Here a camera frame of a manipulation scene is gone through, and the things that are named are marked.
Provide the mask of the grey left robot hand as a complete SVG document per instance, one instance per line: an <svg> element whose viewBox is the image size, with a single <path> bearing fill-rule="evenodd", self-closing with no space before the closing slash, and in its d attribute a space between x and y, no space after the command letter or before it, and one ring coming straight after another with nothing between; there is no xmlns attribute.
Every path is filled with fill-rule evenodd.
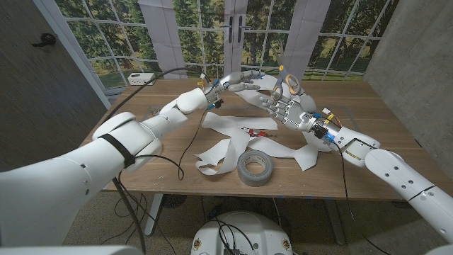
<svg viewBox="0 0 453 255"><path fill-rule="evenodd" d="M205 92L208 108L218 108L222 100L219 95L224 91L239 92L244 90L258 90L259 85L254 85L253 80L263 79L265 72L248 70L232 72L221 79L216 80Z"/></svg>

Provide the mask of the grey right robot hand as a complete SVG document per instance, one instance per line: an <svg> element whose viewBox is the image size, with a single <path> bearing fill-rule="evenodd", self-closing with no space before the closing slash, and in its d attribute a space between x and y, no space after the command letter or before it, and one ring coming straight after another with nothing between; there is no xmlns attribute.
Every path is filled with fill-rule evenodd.
<svg viewBox="0 0 453 255"><path fill-rule="evenodd" d="M315 113L314 100L310 96L298 102L273 91L270 97L261 96L260 101L272 118L293 131L311 133L327 143L333 143L340 132L337 124Z"/></svg>

